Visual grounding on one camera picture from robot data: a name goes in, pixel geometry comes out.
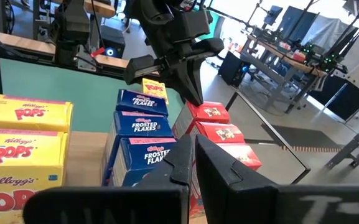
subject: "computer monitor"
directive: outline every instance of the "computer monitor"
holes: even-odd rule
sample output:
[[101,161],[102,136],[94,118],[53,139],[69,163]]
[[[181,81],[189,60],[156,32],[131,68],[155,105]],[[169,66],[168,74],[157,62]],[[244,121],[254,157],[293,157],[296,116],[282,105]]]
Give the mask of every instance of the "computer monitor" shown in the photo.
[[265,17],[264,23],[269,26],[273,25],[281,11],[283,11],[282,7],[272,6],[268,12],[268,15]]

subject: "floor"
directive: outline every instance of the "floor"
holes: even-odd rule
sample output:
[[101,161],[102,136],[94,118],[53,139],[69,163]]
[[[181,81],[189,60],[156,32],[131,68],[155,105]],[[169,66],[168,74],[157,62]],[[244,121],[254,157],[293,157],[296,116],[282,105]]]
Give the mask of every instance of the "floor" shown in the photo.
[[[16,26],[14,34],[30,37],[32,32],[28,27],[31,27],[32,14],[18,7],[15,7],[15,12]],[[123,29],[121,21],[117,19],[107,20],[106,24],[117,29]],[[145,35],[139,26],[132,25],[131,33],[124,33],[124,37],[126,49],[123,58],[128,59],[146,54],[154,55],[152,49],[145,45]],[[103,77],[89,78],[89,76],[68,70],[61,74],[56,74],[53,70],[50,70],[51,76],[44,77],[37,75],[37,72],[30,73],[25,71],[23,68],[20,69],[20,72],[15,72],[18,71],[18,67],[20,65],[7,64],[7,67],[2,70],[4,72],[4,88],[11,93],[45,97],[51,94],[48,89],[54,89],[52,94],[55,97],[90,102],[88,105],[80,103],[80,106],[76,106],[77,111],[81,110],[82,112],[75,115],[75,129],[102,132],[108,129],[109,122],[101,118],[108,117],[113,110],[111,103],[113,102],[113,97],[110,95],[110,91],[116,91],[117,88],[120,88],[120,86],[115,86],[111,79]],[[205,100],[227,104],[233,94],[233,89],[226,85],[217,75],[217,70],[204,63],[201,69],[201,77]],[[12,84],[15,80],[20,80],[20,84],[17,86]],[[71,87],[72,84],[75,84],[77,90]],[[177,113],[179,109],[175,108],[173,110],[175,110],[173,113]],[[260,120],[255,118],[250,108],[241,101],[237,100],[229,113],[232,117],[232,123],[239,126],[247,138],[271,139],[260,128]],[[347,124],[343,124],[331,118],[327,113],[321,112],[310,102],[307,102],[306,108],[294,110],[291,114],[275,114],[271,111],[266,112],[263,110],[260,110],[260,113],[271,124],[320,130],[339,145],[346,144],[355,133],[359,132],[359,114],[358,119],[355,118]],[[259,172],[273,181],[288,184],[302,171],[302,167],[288,151],[283,151],[276,146],[260,144],[251,145],[251,147],[263,162]],[[359,184],[359,167],[350,170],[347,166],[349,161],[343,161],[330,172],[323,169],[324,164],[334,155],[333,153],[296,152],[296,154],[312,168],[310,174],[301,181],[302,184]]]

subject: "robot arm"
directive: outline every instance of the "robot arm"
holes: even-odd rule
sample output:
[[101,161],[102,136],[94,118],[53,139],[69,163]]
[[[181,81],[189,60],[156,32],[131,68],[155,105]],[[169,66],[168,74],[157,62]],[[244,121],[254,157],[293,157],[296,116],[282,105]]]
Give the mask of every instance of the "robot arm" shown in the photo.
[[128,85],[140,82],[142,76],[164,82],[194,105],[203,103],[200,67],[207,57],[216,56],[223,49],[220,39],[196,42],[195,38],[209,34],[212,17],[208,11],[181,11],[182,0],[133,0],[126,5],[127,17],[137,19],[146,43],[153,48],[151,55],[132,58],[124,79]]

